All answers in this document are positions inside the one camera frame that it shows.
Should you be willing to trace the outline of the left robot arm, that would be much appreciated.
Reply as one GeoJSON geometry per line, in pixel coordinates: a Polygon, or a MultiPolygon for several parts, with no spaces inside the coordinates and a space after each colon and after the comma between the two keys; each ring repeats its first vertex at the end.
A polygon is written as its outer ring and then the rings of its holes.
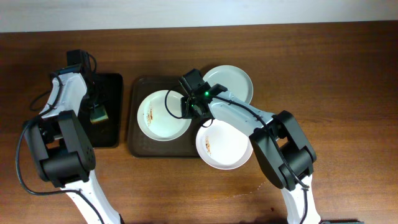
{"type": "Polygon", "coordinates": [[[20,139],[27,142],[39,177],[55,190],[33,191],[21,181],[22,188],[36,196],[68,195],[87,223],[122,223],[98,183],[95,152],[77,117],[86,82],[75,72],[51,77],[47,104],[26,122],[20,139]]]}

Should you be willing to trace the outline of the pale green plate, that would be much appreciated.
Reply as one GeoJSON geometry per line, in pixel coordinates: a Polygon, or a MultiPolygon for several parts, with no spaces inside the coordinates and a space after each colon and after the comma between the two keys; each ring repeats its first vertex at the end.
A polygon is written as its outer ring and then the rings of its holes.
{"type": "Polygon", "coordinates": [[[231,91],[235,97],[250,103],[254,87],[249,75],[242,69],[232,65],[220,65],[208,71],[204,77],[211,86],[220,84],[231,91]]]}

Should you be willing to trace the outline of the brown serving tray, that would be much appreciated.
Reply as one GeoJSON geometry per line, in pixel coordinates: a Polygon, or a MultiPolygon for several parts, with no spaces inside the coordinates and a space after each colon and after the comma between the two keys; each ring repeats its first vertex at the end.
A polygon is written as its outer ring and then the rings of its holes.
{"type": "Polygon", "coordinates": [[[182,136],[171,141],[156,141],[146,136],[137,121],[138,109],[144,98],[159,90],[169,90],[179,84],[178,77],[140,77],[134,81],[128,125],[128,149],[135,157],[198,157],[195,136],[204,119],[194,119],[182,136]]]}

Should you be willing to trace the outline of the green yellow sponge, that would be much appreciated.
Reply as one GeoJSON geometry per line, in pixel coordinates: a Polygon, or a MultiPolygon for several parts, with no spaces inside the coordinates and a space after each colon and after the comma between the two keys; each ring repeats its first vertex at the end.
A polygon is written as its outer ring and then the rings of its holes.
{"type": "Polygon", "coordinates": [[[100,123],[109,119],[104,105],[94,108],[90,112],[90,122],[92,124],[100,123]]]}

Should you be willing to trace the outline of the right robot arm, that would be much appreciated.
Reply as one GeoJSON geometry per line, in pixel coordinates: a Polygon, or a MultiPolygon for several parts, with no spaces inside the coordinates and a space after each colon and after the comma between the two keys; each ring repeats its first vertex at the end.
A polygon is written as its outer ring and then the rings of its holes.
{"type": "Polygon", "coordinates": [[[282,192],[289,223],[321,223],[312,192],[317,156],[291,113],[257,109],[220,84],[182,88],[184,112],[224,121],[249,138],[262,173],[282,192]]]}

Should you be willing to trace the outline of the white plate front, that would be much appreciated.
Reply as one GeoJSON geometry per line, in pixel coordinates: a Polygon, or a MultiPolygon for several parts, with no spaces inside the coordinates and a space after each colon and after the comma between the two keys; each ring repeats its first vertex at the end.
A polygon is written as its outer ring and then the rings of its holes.
{"type": "Polygon", "coordinates": [[[245,134],[217,119],[209,119],[203,123],[197,132],[195,145],[204,162],[221,170],[241,167],[253,152],[245,134]]]}

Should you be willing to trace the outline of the white plate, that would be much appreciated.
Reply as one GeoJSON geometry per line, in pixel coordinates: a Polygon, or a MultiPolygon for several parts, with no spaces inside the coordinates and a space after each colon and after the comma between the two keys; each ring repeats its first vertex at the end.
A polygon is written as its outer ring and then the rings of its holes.
{"type": "Polygon", "coordinates": [[[167,98],[167,90],[159,90],[145,97],[137,110],[137,123],[141,131],[149,138],[156,141],[171,141],[182,136],[190,127],[191,119],[177,119],[171,116],[169,111],[177,116],[182,116],[180,100],[181,93],[170,91],[167,98]]]}
{"type": "Polygon", "coordinates": [[[217,119],[209,119],[203,123],[197,132],[195,145],[204,162],[221,170],[241,167],[253,152],[245,134],[217,119]]]}

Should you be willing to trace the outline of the black tray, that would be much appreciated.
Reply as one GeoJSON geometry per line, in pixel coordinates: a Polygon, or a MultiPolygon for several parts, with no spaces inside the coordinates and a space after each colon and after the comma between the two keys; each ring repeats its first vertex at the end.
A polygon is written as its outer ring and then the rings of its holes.
{"type": "Polygon", "coordinates": [[[123,77],[119,73],[103,73],[98,76],[101,78],[100,106],[105,106],[109,119],[92,124],[90,112],[81,112],[81,109],[78,119],[93,147],[113,148],[119,144],[123,77]]]}

